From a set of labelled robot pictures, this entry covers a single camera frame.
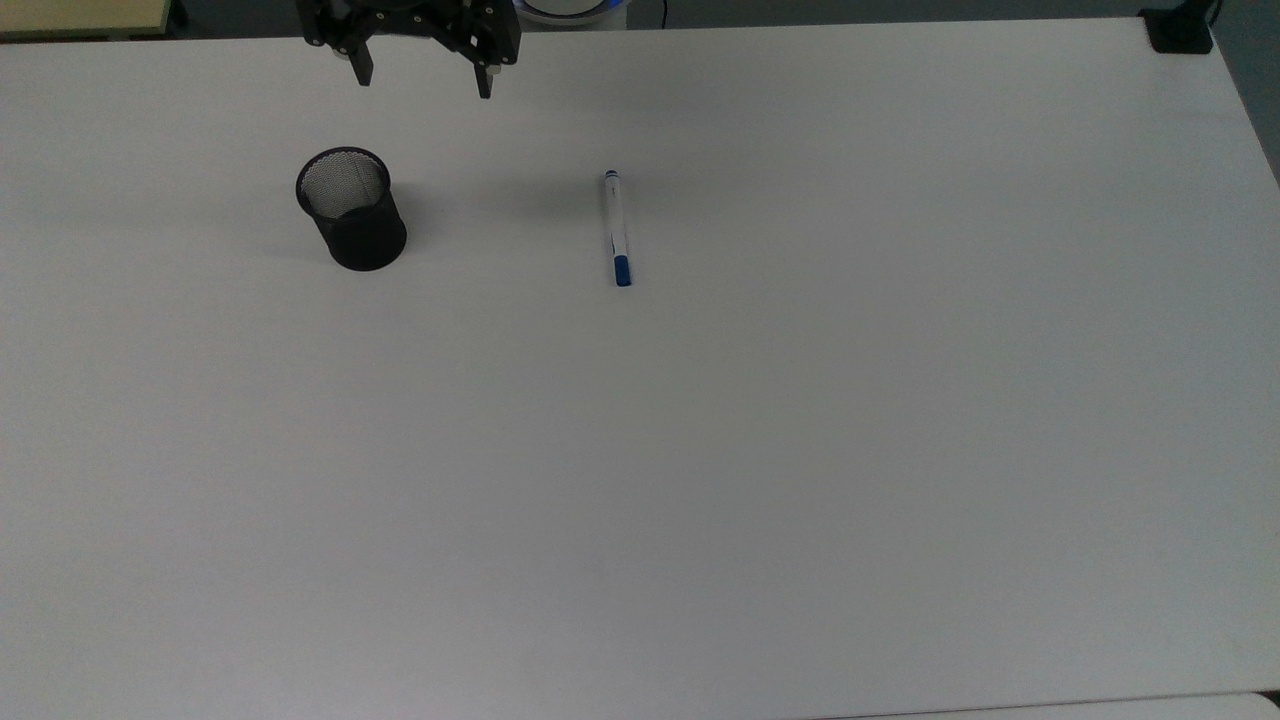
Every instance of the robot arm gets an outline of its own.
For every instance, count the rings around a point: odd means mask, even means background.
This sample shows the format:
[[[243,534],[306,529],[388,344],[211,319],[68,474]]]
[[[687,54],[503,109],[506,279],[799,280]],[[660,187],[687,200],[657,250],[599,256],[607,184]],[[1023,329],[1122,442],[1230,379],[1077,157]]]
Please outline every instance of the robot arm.
[[[334,1],[296,0],[302,36],[349,59],[360,85],[374,76],[366,41],[376,32],[431,37],[458,53],[475,68],[480,97],[492,95],[493,77],[502,65],[515,64],[520,51],[512,0],[348,0],[351,8],[340,17]]]

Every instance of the blue marker cap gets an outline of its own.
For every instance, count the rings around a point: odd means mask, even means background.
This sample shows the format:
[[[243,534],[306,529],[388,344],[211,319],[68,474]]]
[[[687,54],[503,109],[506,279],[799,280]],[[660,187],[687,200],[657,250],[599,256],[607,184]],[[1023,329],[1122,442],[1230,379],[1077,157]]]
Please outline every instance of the blue marker cap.
[[[626,255],[618,255],[613,259],[613,279],[618,283],[618,287],[628,287],[631,284],[631,263],[627,263]]]

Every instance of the white marker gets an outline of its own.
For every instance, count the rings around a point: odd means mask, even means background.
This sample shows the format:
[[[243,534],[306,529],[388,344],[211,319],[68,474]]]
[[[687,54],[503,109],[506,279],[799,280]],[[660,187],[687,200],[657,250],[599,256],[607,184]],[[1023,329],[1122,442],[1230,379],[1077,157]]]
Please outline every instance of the white marker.
[[[618,287],[631,284],[631,261],[627,259],[627,227],[622,222],[622,182],[617,170],[604,173],[604,214],[609,222],[609,245],[613,247],[613,279]]]

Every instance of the table surface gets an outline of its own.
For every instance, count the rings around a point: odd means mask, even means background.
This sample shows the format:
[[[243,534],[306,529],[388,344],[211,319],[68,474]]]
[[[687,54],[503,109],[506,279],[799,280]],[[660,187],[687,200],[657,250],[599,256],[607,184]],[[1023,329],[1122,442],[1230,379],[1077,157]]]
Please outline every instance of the table surface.
[[[1280,687],[1280,191],[1137,19],[0,47],[0,708]],[[410,247],[293,199],[358,145]],[[628,192],[612,286],[600,174]]]
[[[906,717],[918,720],[1280,720],[1280,708],[1258,694],[1225,694],[969,710],[928,716],[908,715]]]
[[[163,33],[169,0],[5,0],[0,37]]]

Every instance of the mesh cup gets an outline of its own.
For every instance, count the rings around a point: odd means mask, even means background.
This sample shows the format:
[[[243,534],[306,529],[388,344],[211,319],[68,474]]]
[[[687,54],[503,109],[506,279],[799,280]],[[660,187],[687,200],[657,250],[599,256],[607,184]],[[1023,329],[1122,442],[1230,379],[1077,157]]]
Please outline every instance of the mesh cup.
[[[390,173],[372,152],[334,147],[316,155],[298,173],[297,196],[343,268],[376,270],[404,250]]]

